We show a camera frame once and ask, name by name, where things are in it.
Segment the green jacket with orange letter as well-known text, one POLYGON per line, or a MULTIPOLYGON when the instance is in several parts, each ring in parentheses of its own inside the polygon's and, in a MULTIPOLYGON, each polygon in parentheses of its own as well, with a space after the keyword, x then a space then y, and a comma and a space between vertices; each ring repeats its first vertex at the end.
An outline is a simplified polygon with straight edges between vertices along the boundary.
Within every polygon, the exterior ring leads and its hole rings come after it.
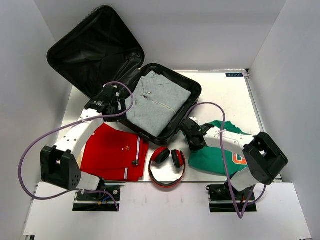
MULTIPOLYGON (((248 166, 244 157, 232 151, 226 150, 225 157, 230 175, 248 166)), ((188 164, 198 171, 215 175, 226 175, 222 151, 219 147, 204 147, 198 151, 192 151, 188 159, 188 164)))

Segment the grey zip hoodie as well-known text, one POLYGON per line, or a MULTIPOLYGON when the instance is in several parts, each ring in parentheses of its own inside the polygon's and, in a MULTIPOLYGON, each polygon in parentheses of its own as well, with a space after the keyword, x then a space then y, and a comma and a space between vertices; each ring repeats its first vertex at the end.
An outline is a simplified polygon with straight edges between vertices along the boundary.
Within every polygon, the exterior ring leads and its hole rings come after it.
POLYGON ((151 71, 138 81, 127 120, 157 138, 190 96, 190 91, 151 71))

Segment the red black headphones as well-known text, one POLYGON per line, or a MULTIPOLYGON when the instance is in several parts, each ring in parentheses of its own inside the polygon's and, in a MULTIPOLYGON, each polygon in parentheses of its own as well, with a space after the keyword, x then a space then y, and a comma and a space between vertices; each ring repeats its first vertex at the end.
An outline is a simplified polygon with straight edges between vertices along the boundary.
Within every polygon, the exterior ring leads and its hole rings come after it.
POLYGON ((150 180, 163 189, 175 188, 183 180, 186 169, 184 153, 164 146, 153 152, 148 163, 150 180))

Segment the red polo shirt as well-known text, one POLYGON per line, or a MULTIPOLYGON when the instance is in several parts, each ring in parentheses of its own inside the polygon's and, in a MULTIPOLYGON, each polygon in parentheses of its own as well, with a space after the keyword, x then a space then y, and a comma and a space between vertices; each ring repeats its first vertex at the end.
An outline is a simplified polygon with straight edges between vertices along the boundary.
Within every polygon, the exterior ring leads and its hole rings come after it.
POLYGON ((148 149, 139 135, 103 124, 87 141, 80 170, 107 181, 137 182, 144 175, 148 149))

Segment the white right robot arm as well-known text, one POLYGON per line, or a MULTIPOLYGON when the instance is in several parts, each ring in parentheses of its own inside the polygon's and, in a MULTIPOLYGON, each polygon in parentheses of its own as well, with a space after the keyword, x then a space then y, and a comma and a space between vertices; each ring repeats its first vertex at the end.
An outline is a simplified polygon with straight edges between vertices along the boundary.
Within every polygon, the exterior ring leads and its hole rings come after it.
POLYGON ((180 130, 186 137, 189 149, 198 152, 203 149, 219 148, 227 177, 226 195, 236 200, 247 189, 257 184, 269 186, 287 166, 289 160, 266 132, 256 135, 228 131, 226 122, 219 125, 206 123, 199 125, 192 118, 185 119, 180 130), (231 173, 226 152, 237 154, 246 160, 246 167, 231 173))

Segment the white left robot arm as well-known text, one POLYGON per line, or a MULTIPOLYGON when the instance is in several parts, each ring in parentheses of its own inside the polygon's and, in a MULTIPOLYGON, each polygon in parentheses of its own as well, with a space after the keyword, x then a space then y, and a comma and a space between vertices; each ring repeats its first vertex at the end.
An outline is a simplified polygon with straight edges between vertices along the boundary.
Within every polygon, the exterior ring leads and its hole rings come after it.
POLYGON ((99 200, 106 187, 98 176, 81 171, 77 159, 88 140, 104 123, 126 119, 126 101, 121 97, 119 82, 103 86, 98 95, 85 105, 78 121, 52 147, 40 152, 41 180, 68 191, 84 190, 99 200))

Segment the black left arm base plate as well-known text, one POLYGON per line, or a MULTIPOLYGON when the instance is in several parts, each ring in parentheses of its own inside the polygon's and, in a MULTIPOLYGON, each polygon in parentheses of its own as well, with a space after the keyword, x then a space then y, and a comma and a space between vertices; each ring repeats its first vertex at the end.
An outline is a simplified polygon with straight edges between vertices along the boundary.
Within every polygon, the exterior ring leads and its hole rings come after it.
POLYGON ((77 191, 73 202, 73 212, 117 212, 120 209, 121 191, 124 183, 106 182, 103 191, 106 193, 86 193, 77 191))

